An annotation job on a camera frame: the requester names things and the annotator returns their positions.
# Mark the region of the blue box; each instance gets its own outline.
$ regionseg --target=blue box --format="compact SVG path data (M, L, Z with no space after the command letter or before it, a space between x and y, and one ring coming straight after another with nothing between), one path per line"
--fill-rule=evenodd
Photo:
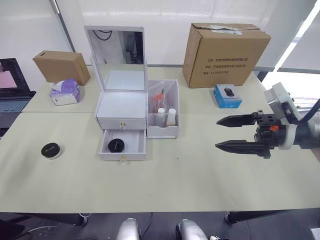
M233 84L217 84L213 94L221 109L236 109L242 102Z

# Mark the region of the table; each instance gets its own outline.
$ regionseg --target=table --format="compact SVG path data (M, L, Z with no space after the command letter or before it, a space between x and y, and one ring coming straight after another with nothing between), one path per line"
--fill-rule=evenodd
M179 139L147 140L145 161L102 161L94 113L23 112L0 140L0 212L120 213L261 211L319 207L320 164L310 150L271 159L224 152L253 140L254 126L227 128L226 114L182 113ZM41 148L57 142L54 160Z
M81 98L77 104L55 106L49 97L50 85L45 82L40 90L31 99L23 112L61 112L61 113L94 113L100 94L96 75L91 66L88 66L90 80L85 86L80 86ZM148 67L149 80L178 79L180 91L180 112L199 114L250 114L257 109L265 113L272 113L263 92L264 86L251 73L243 86L237 86L242 103L239 108L219 108L213 96L213 87L189 88L182 74L181 67Z

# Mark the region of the open drawer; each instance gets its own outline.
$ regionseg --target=open drawer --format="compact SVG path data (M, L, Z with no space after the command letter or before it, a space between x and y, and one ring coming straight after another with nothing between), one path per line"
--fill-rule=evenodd
M108 144L113 139L124 141L123 152L110 152ZM145 160L146 153L146 130L104 130L103 141L98 155L106 161L131 161Z

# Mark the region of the bottle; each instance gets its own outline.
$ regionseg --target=bottle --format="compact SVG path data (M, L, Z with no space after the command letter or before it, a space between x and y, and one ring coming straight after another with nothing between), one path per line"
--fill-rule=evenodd
M175 126L176 125L176 110L174 108L170 108L168 112L168 118L166 120L167 126Z
M166 123L166 113L164 108L159 108L156 114L156 125L163 128Z

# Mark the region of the small cardboard box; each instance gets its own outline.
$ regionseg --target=small cardboard box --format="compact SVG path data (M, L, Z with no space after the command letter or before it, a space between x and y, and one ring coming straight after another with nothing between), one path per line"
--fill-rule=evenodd
M192 23L183 75L189 88L242 85L271 37L252 24Z
M33 60L49 83L75 79L78 85L84 86L90 79L81 53L42 51Z
M242 102L233 84L217 84L213 94L221 109L236 109Z

